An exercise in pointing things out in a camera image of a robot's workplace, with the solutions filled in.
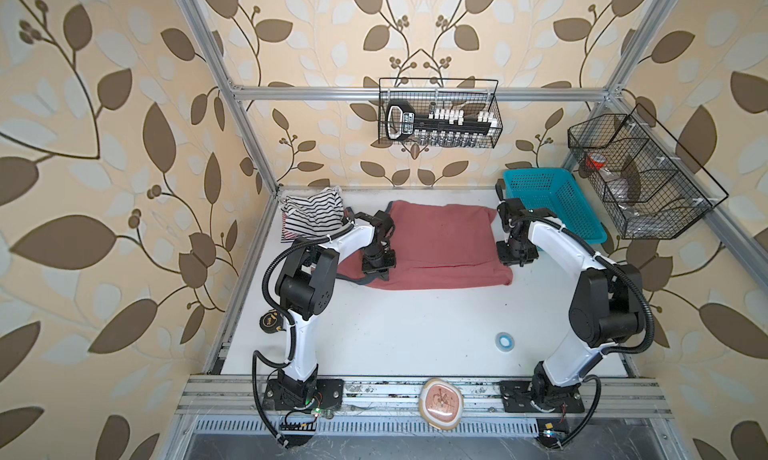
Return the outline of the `black white striped tank top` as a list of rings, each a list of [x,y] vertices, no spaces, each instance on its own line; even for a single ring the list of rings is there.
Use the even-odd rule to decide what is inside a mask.
[[[340,230],[345,208],[339,187],[326,187],[310,196],[284,194],[280,200],[281,241],[316,238]]]

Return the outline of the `maroon tank top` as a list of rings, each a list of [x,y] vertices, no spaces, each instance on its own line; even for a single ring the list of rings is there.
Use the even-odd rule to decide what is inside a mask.
[[[513,272],[499,260],[492,224],[497,212],[478,205],[423,205],[395,200],[387,212],[395,231],[396,266],[383,280],[362,270],[358,251],[339,264],[337,278],[375,289],[438,290],[509,285]]]

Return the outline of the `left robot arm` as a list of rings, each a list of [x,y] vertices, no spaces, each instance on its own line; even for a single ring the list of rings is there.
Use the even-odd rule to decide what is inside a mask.
[[[390,246],[395,222],[388,212],[345,216],[334,232],[294,240],[262,278],[264,300],[288,337],[282,361],[253,352],[251,388],[261,422],[285,449],[306,443],[323,411],[342,402],[343,382],[318,377],[315,345],[316,320],[332,299],[340,263],[360,252],[363,273],[384,281],[396,266]]]

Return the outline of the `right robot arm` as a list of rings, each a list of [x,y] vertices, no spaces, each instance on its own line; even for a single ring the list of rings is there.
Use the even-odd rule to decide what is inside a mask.
[[[508,235],[497,244],[501,262],[523,267],[546,252],[576,282],[568,308],[570,329],[558,347],[536,364],[526,389],[500,387],[507,406],[565,415],[569,402],[579,400],[581,385],[593,383],[594,398],[575,427],[540,429],[537,441],[543,448],[563,449],[584,430],[599,405],[602,383],[593,368],[613,353],[648,350],[655,336],[653,313],[637,268],[599,253],[552,210],[528,209],[521,199],[506,197],[501,185],[495,191],[497,213]]]

